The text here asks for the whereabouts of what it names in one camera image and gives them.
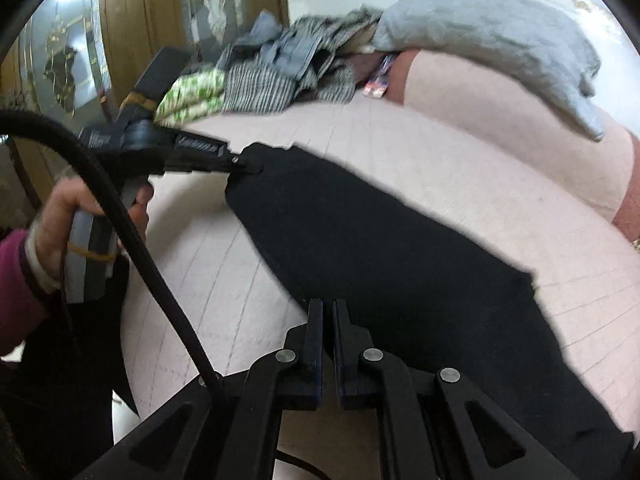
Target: black trousers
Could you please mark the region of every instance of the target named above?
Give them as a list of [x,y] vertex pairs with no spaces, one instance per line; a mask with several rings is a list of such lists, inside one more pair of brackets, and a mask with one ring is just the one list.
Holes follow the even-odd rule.
[[129,263],[119,257],[105,296],[59,309],[27,341],[0,406],[26,463],[46,480],[67,480],[113,446],[112,390],[134,411],[120,346]]
[[342,167],[252,144],[262,173],[226,200],[300,304],[344,298],[351,322],[408,366],[454,367],[582,480],[609,480],[632,450],[566,366],[531,276]]

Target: silver bolt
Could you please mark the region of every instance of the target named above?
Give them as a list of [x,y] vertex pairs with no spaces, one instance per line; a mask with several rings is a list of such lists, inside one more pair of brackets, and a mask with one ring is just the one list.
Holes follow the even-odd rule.
[[284,350],[280,350],[276,354],[276,359],[281,363],[290,363],[295,358],[296,358],[296,353],[293,350],[288,350],[286,348]]
[[377,348],[367,348],[363,353],[362,357],[364,357],[367,361],[380,361],[384,354],[382,350],[378,350]]
[[460,380],[460,372],[455,368],[443,368],[440,370],[440,377],[446,383],[457,383]]

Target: gray pillow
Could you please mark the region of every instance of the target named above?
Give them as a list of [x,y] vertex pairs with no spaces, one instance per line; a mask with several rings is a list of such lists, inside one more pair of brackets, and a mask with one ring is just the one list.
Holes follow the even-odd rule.
[[604,135],[593,77],[600,58],[577,23],[532,0],[400,0],[382,13],[379,50],[425,48],[479,61],[567,111],[594,140]]

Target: gray handle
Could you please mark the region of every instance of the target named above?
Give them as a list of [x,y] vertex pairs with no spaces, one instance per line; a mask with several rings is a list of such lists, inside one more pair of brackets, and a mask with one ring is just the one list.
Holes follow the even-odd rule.
[[[129,208],[148,176],[126,181],[120,198]],[[98,300],[113,272],[116,235],[106,217],[76,211],[65,257],[65,299],[69,304]]]

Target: person's arm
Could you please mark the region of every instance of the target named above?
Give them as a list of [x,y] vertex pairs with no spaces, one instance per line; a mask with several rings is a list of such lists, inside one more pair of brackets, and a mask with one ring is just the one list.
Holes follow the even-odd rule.
[[[129,215],[145,237],[146,206],[153,196],[144,186]],[[0,242],[0,355],[18,346],[48,316],[48,304],[59,301],[60,270],[74,213],[84,209],[102,215],[80,178],[57,183],[31,233],[17,231]]]

